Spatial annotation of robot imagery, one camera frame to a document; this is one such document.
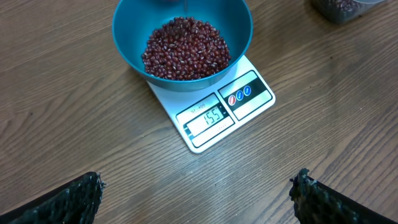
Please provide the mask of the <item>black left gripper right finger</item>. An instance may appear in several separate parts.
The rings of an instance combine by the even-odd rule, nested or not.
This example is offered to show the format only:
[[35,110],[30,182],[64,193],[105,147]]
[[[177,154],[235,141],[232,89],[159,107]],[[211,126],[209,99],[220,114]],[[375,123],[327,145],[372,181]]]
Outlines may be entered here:
[[294,215],[301,224],[397,224],[332,188],[311,178],[301,169],[290,179]]

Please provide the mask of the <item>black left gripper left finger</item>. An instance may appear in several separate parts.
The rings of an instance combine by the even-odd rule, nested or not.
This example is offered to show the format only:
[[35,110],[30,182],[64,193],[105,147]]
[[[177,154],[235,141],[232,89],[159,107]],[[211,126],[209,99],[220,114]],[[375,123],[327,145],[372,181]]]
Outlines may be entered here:
[[1,223],[91,224],[103,198],[104,182],[87,172],[66,184],[1,215]]

